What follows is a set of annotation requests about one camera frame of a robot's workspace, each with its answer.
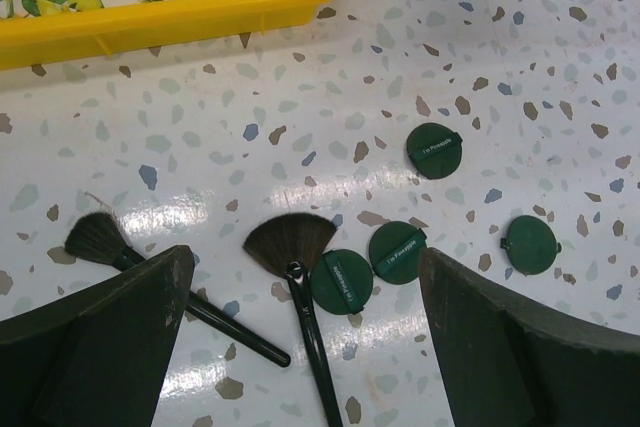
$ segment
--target terrazzo floor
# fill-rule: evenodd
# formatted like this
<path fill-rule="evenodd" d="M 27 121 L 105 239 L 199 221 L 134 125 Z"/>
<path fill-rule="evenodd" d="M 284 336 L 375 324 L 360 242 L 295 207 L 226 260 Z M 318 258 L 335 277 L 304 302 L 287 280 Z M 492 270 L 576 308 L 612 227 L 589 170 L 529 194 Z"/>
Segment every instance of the terrazzo floor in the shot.
<path fill-rule="evenodd" d="M 378 225 L 411 222 L 494 281 L 640 334 L 638 25 L 639 0 L 333 0 L 264 36 L 0 73 L 0 319 L 114 275 L 59 247 L 100 201 L 148 255 L 190 245 L 194 289 L 293 353 L 282 370 L 183 321 L 154 427 L 324 425 L 290 297 L 241 250 L 288 211 L 365 255 Z M 464 139 L 444 180 L 403 153 L 423 122 Z M 499 249 L 523 213 L 564 247 L 535 277 Z M 374 294 L 318 312 L 345 424 L 453 426 L 418 283 Z"/>

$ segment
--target white floor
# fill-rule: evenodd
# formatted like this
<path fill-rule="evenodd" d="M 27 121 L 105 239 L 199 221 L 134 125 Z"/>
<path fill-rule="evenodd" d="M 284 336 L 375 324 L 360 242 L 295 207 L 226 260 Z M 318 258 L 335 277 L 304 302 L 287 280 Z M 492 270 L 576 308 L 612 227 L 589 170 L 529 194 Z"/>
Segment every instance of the white floor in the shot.
<path fill-rule="evenodd" d="M 639 5 L 334 0 L 246 47 L 0 73 L 0 319 L 114 274 L 50 250 L 100 207 L 89 192 L 148 255 L 189 244 L 194 289 L 293 353 L 286 370 L 241 345 L 232 358 L 183 321 L 155 427 L 324 426 L 292 303 L 241 250 L 276 213 L 341 222 L 332 247 L 363 254 L 386 219 L 426 224 L 429 245 L 488 278 L 640 334 Z M 464 139 L 447 179 L 405 158 L 423 122 Z M 537 277 L 499 249 L 522 213 L 564 247 Z M 453 426 L 418 283 L 375 285 L 361 319 L 319 311 L 345 424 Z"/>

